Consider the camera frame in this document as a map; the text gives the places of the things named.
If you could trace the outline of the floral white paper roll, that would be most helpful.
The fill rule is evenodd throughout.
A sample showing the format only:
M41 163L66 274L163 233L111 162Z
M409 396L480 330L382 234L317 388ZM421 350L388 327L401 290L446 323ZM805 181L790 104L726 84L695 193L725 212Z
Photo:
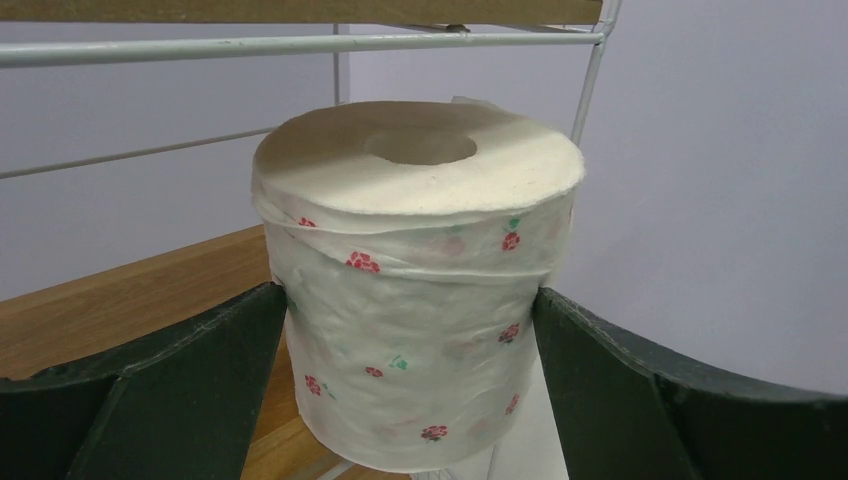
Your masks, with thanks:
M528 389L532 305L584 175L565 134L464 98L350 103L268 134L252 202L314 437L393 473L496 443Z

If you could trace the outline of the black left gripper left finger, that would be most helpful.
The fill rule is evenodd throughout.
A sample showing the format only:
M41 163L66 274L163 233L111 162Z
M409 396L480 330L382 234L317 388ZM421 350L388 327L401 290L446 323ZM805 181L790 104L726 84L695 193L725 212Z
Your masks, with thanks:
M258 285L189 319L1 382L5 479L237 479L287 310Z

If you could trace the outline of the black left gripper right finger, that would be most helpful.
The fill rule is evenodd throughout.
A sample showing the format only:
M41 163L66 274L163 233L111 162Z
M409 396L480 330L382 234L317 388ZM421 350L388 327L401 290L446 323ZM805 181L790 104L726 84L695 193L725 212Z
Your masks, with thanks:
M700 362L543 288L535 336L573 479L843 479L847 400Z

